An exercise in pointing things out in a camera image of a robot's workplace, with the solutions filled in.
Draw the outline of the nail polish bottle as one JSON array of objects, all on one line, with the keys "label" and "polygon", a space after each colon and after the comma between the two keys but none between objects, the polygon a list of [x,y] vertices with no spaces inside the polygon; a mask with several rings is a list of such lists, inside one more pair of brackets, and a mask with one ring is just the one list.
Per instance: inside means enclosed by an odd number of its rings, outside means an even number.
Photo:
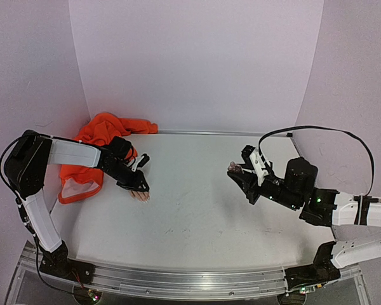
[{"label": "nail polish bottle", "polygon": [[242,173],[243,172],[242,166],[240,164],[233,162],[233,161],[230,162],[227,170],[229,172],[232,172],[232,173]]}]

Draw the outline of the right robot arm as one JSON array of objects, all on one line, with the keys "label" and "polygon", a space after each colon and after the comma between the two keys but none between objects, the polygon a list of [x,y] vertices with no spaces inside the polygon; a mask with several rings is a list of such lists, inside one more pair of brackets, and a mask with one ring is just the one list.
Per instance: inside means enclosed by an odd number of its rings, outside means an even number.
[{"label": "right robot arm", "polygon": [[313,226],[367,226],[380,228],[374,235],[349,241],[335,241],[328,262],[335,268],[381,257],[381,197],[353,195],[334,189],[320,189],[314,183],[316,166],[303,157],[289,160],[284,178],[276,177],[258,161],[230,163],[227,175],[255,204],[267,198],[293,211]]}]

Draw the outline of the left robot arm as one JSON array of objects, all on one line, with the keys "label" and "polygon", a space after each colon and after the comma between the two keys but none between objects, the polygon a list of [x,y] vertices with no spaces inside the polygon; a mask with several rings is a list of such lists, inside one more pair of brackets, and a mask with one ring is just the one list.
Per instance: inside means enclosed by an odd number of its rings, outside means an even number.
[{"label": "left robot arm", "polygon": [[51,219],[44,198],[44,179],[48,165],[83,166],[101,170],[117,186],[146,200],[149,185],[142,167],[147,154],[135,156],[131,142],[114,137],[110,144],[98,146],[27,130],[4,150],[0,157],[0,178],[15,195],[20,218],[49,253],[64,243]]}]

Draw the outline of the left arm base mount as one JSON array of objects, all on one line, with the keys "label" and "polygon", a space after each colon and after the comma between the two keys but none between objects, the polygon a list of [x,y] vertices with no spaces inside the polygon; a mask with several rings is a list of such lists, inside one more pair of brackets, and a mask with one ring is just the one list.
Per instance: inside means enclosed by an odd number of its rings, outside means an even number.
[{"label": "left arm base mount", "polygon": [[69,250],[64,241],[53,252],[45,250],[40,243],[38,243],[38,247],[43,255],[39,265],[40,272],[81,284],[90,284],[92,282],[95,265],[70,259]]}]

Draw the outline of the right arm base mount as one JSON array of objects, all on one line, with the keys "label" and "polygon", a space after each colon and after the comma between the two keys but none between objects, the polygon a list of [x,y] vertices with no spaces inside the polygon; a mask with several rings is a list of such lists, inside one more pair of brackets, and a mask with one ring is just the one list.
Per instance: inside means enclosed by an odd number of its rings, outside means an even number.
[{"label": "right arm base mount", "polygon": [[338,280],[340,270],[331,262],[331,251],[336,244],[335,241],[330,241],[320,245],[311,264],[287,268],[284,278],[288,291]]}]

